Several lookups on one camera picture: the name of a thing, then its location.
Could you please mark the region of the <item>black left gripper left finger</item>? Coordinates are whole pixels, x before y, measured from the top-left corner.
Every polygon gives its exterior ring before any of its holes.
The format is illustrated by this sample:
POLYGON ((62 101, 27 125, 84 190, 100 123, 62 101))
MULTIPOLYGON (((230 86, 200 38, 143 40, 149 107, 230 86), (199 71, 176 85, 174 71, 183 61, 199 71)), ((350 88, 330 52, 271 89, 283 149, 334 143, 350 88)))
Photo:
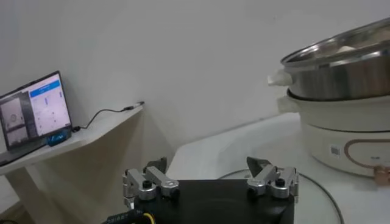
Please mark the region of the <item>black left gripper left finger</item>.
POLYGON ((179 197, 180 186, 177 180, 166 176, 168 160, 162 157, 149 161, 142 171, 127 169, 122 175, 124 204, 129 209, 135 207, 135 200, 150 202, 161 197, 175 200, 179 197))

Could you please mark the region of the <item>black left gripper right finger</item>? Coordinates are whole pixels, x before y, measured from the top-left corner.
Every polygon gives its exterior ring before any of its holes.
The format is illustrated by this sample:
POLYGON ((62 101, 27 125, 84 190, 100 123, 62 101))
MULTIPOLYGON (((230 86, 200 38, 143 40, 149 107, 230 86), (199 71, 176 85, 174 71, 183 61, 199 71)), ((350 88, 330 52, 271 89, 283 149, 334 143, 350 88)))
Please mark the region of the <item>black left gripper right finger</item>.
POLYGON ((295 167, 277 167, 266 159, 247 157, 251 177, 247 180, 247 194, 255 199, 270 194, 277 199, 297 198, 299 173, 295 167))

